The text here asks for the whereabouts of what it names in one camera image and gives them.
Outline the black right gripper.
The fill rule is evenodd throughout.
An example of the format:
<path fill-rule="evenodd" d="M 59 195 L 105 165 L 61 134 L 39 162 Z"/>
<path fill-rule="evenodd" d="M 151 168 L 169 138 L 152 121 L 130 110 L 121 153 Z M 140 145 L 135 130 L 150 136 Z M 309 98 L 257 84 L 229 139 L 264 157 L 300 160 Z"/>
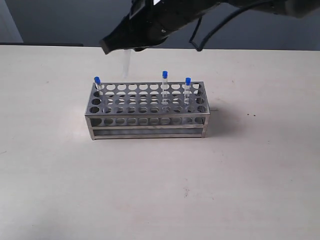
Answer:
<path fill-rule="evenodd" d="M 217 7 L 221 0 L 132 0 L 128 17 L 99 41 L 105 55 L 116 50 L 144 50 L 162 44 Z"/>

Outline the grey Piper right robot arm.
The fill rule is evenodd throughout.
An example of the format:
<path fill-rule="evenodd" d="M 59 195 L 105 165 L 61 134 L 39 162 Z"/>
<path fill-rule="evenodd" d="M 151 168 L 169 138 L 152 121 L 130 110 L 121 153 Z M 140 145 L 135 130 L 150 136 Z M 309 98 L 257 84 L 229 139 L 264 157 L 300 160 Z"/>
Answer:
<path fill-rule="evenodd" d="M 221 4 L 231 5 L 236 11 L 196 44 L 194 38 L 203 16 Z M 141 52 L 162 44 L 172 33 L 197 21 L 189 43 L 200 52 L 214 34 L 248 10 L 302 18 L 319 7 L 318 0 L 133 0 L 129 13 L 99 44 L 106 55 L 116 50 Z"/>

